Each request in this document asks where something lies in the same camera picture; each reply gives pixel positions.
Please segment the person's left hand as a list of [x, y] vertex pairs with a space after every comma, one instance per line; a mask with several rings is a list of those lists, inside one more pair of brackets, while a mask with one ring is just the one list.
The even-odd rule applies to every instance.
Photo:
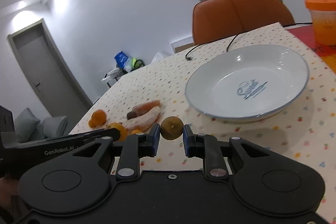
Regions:
[[13, 196], [18, 195], [18, 180], [1, 178], [1, 223], [13, 223]]

